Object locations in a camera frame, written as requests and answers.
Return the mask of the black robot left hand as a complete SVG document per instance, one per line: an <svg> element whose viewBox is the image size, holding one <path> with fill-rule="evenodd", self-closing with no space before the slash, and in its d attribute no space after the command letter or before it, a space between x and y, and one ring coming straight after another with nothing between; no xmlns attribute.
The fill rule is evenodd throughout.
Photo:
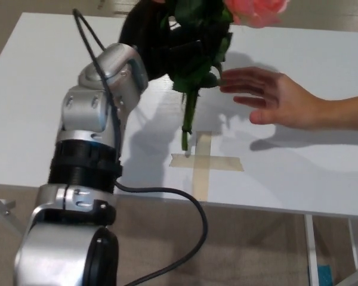
<svg viewBox="0 0 358 286"><path fill-rule="evenodd" d="M164 2L139 1L124 22L119 42L134 47L142 58L149 80L181 67L192 56L204 53L200 39L183 28L170 29Z"/></svg>

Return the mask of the person's bare hand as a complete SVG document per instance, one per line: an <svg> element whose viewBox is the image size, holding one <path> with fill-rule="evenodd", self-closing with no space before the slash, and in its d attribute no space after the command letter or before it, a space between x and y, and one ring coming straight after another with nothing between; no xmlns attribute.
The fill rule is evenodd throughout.
<svg viewBox="0 0 358 286"><path fill-rule="evenodd" d="M235 94L235 103L252 107L249 121L254 125L314 129L323 102L287 75L259 67L222 72L220 91Z"/></svg>

